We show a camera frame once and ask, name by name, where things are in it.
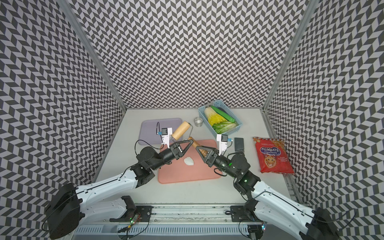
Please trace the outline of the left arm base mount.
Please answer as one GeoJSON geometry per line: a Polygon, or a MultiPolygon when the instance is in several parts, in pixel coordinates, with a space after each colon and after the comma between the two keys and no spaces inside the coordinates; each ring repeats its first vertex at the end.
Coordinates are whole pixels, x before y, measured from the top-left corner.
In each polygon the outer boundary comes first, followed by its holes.
{"type": "Polygon", "coordinates": [[[130,196],[122,196],[120,201],[123,201],[123,213],[119,214],[116,218],[110,218],[110,222],[116,223],[136,223],[140,222],[149,222],[152,212],[153,206],[144,205],[144,206],[136,206],[134,201],[130,196]]]}

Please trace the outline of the wooden rolling pin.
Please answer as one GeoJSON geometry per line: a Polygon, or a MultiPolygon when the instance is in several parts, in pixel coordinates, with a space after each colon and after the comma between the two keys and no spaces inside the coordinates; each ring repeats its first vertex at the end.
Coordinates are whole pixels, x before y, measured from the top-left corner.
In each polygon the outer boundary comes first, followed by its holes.
{"type": "MultiPolygon", "coordinates": [[[[173,139],[179,140],[189,128],[192,129],[193,126],[190,123],[184,121],[175,131],[173,131],[173,134],[172,134],[173,139]]],[[[189,137],[189,140],[194,141],[192,145],[194,148],[196,148],[197,146],[201,146],[196,140],[194,140],[194,138],[189,137]]]]}

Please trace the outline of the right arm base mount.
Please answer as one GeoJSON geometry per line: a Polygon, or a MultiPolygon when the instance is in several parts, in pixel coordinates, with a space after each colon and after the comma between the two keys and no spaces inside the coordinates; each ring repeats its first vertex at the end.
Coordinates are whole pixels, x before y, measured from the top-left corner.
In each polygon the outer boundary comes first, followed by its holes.
{"type": "Polygon", "coordinates": [[[225,214],[230,216],[232,222],[259,222],[260,220],[257,218],[255,214],[256,205],[258,201],[250,200],[246,201],[243,205],[235,205],[230,206],[229,211],[225,211],[225,214]]]}

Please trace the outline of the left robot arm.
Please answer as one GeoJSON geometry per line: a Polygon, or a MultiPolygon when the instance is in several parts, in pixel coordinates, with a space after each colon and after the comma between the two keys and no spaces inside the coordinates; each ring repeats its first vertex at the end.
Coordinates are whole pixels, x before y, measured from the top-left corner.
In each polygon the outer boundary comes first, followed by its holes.
{"type": "Polygon", "coordinates": [[[145,147],[136,156],[138,162],[117,176],[78,187],[72,183],[62,185],[46,206],[42,230],[48,232],[52,240],[68,235],[90,218],[86,211],[94,204],[147,184],[154,178],[155,170],[183,157],[193,143],[193,140],[174,142],[159,153],[145,147]]]}

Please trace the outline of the white dough piece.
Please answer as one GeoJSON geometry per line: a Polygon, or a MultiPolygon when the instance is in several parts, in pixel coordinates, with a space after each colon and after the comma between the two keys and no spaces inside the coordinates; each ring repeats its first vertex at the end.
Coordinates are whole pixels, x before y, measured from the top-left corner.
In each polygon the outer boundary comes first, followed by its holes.
{"type": "Polygon", "coordinates": [[[187,166],[193,166],[195,164],[194,160],[191,157],[184,158],[184,163],[187,166]]]}

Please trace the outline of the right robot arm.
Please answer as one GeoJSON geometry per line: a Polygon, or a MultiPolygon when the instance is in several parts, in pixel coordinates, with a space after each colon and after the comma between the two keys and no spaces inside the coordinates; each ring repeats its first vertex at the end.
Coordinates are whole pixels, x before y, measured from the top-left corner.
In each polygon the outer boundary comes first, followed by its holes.
{"type": "Polygon", "coordinates": [[[234,188],[247,196],[247,202],[251,204],[250,217],[272,224],[298,240],[339,239],[339,231],[329,211],[313,210],[272,189],[250,171],[244,154],[236,153],[228,159],[216,148],[197,146],[196,150],[209,167],[216,167],[234,178],[234,188]]]}

